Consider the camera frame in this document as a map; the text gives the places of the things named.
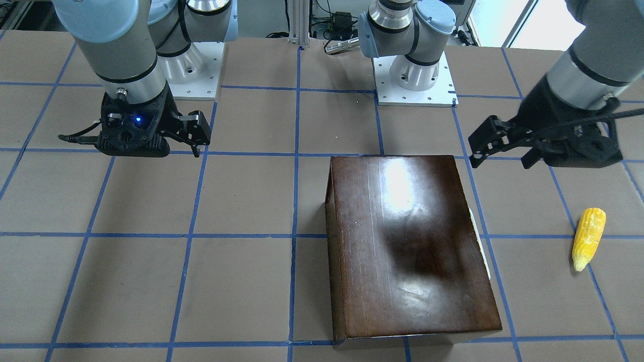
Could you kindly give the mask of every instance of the yellow corn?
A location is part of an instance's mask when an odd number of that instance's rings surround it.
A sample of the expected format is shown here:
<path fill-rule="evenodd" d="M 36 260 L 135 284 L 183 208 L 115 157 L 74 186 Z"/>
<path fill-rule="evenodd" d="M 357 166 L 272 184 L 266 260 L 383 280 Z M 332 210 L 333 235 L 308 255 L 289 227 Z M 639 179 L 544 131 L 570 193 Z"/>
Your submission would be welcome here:
<path fill-rule="evenodd" d="M 605 224 L 606 213 L 602 209 L 594 207 L 583 212 L 573 244 L 573 264 L 576 271 L 582 271 L 595 255 Z"/>

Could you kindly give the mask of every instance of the metal mounting plate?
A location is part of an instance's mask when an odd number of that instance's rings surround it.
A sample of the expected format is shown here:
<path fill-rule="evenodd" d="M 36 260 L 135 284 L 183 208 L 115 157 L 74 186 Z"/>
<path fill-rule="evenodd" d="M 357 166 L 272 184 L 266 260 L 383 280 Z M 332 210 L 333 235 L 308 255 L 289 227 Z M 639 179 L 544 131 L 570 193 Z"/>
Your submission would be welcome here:
<path fill-rule="evenodd" d="M 175 99 L 216 100 L 222 74 L 225 43 L 194 43 L 204 57 L 207 68 L 193 82 L 169 83 Z"/>
<path fill-rule="evenodd" d="M 452 107 L 452 105 L 459 103 L 445 53 L 440 57 L 440 70 L 436 83 L 426 91 L 406 90 L 392 82 L 389 68 L 395 58 L 396 56 L 373 59 L 378 104 L 382 106 Z"/>

